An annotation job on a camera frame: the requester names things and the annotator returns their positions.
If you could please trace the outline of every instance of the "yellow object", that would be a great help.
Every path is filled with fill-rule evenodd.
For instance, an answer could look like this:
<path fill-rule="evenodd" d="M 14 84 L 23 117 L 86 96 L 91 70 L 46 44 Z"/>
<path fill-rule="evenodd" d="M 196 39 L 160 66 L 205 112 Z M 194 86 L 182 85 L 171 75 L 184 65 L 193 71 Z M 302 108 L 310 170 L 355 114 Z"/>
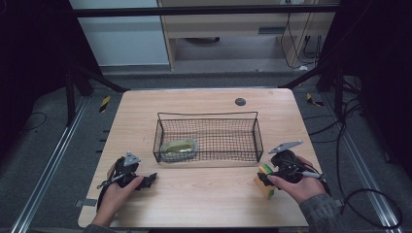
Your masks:
<path fill-rule="evenodd" d="M 269 166 L 267 166 L 266 164 L 263 164 L 258 167 L 258 172 L 269 174 L 269 173 L 272 173 L 273 171 L 272 169 L 270 169 Z M 265 186 L 264 183 L 258 177 L 255 177 L 254 181 L 266 199 L 270 199 L 270 197 L 273 196 L 275 192 L 275 188 L 276 188 L 275 186 Z"/>

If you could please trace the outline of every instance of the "black pole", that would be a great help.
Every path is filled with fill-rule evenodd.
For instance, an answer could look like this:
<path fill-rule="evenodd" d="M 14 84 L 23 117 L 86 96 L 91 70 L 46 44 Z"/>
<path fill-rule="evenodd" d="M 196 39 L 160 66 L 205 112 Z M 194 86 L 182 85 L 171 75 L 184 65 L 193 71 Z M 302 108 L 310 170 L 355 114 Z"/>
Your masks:
<path fill-rule="evenodd" d="M 63 11 L 63 12 L 51 12 L 51 14 L 56 14 L 58 16 L 71 16 L 71 17 L 147 17 L 147 16 L 182 16 L 182 15 L 332 13 L 332 12 L 338 12 L 342 10 L 344 9 L 339 4 L 323 4 L 323 5 L 256 5 L 256 6 L 81 9 L 81 10 Z"/>

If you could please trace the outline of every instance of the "wire mesh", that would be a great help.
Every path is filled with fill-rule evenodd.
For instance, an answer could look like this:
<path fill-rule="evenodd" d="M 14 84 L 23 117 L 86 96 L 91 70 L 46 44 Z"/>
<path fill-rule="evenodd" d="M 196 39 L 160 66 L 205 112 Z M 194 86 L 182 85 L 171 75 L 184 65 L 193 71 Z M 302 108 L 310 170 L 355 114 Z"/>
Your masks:
<path fill-rule="evenodd" d="M 181 140 L 196 142 L 196 151 L 178 151 L 165 159 L 162 145 Z M 260 161 L 263 145 L 258 113 L 183 115 L 159 113 L 154 138 L 157 162 L 197 160 Z"/>

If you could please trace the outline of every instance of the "wooden table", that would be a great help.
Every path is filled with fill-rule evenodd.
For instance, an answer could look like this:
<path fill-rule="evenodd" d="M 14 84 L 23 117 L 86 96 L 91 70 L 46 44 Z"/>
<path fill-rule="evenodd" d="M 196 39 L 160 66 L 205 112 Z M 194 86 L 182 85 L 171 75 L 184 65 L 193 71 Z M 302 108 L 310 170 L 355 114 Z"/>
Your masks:
<path fill-rule="evenodd" d="M 244 98 L 245 106 L 235 99 Z M 194 161 L 157 163 L 153 155 L 157 113 L 211 114 L 258 112 L 264 152 L 260 163 Z M 138 175 L 157 173 L 154 185 L 133 193 L 112 227 L 288 227 L 307 226 L 294 200 L 282 190 L 265 199 L 254 182 L 258 165 L 270 164 L 267 152 L 281 143 L 302 140 L 292 150 L 320 166 L 289 89 L 174 89 L 128 91 L 123 95 L 87 198 L 128 150 L 142 159 Z M 91 223 L 95 207 L 84 206 L 82 227 Z"/>

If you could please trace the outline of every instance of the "metal bar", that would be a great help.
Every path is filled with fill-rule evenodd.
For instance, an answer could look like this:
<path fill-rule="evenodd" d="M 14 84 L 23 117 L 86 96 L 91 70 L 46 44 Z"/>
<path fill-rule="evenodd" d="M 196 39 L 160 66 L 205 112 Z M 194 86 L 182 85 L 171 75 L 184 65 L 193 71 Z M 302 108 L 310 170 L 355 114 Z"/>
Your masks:
<path fill-rule="evenodd" d="M 204 6 L 204 7 L 161 7 L 121 9 L 79 9 L 50 12 L 58 16 L 74 17 L 148 17 L 182 15 L 232 15 L 232 14 L 276 14 L 276 13 L 332 13 L 349 8 L 339 4 L 323 5 L 256 5 L 256 6 Z"/>
<path fill-rule="evenodd" d="M 329 109 L 329 111 L 332 113 L 334 120 L 337 120 L 336 115 L 334 114 L 334 110 L 332 109 L 332 101 L 330 98 L 324 94 L 321 93 L 323 99 L 326 102 L 326 105 Z M 379 184 L 376 182 L 374 179 L 373 175 L 370 173 L 369 169 L 367 168 L 365 162 L 363 161 L 361 157 L 361 153 L 358 151 L 356 144 L 352 140 L 352 137 L 348 130 L 343 134 L 342 137 L 343 141 L 346 144 L 346 147 L 348 149 L 349 157 L 352 161 L 352 163 L 355 166 L 355 169 L 358 172 L 358 175 L 360 177 L 360 181 L 363 184 L 363 187 L 366 188 L 371 188 L 375 189 L 378 191 L 381 191 L 381 188 Z M 388 201 L 385 199 L 385 197 L 381 195 L 377 195 L 374 193 L 368 193 L 368 197 L 370 202 L 372 203 L 375 212 L 377 213 L 378 217 L 380 218 L 381 222 L 383 225 L 390 226 L 390 225 L 396 225 L 398 223 L 398 220 L 388 203 Z M 387 230 L 388 233 L 402 233 L 403 230 L 401 227 L 393 230 Z"/>
<path fill-rule="evenodd" d="M 63 135 L 60 138 L 56 148 L 54 149 L 51 159 L 49 160 L 48 165 L 46 166 L 42 176 L 36 184 L 33 192 L 31 193 L 30 198 L 24 206 L 21 214 L 18 216 L 15 224 L 12 227 L 12 233 L 24 233 L 27 231 L 31 220 L 36 214 L 37 209 L 46 194 L 46 191 L 49 187 L 49 184 L 52 181 L 55 171 L 57 170 L 58 164 L 60 163 L 61 158 L 63 157 L 64 152 L 69 145 L 69 142 L 76 131 L 76 128 L 80 122 L 80 119 L 83 115 L 86 103 L 86 97 L 82 97 L 79 101 L 79 106 L 77 109 L 76 117 L 74 118 L 71 125 L 67 126 L 63 132 Z"/>

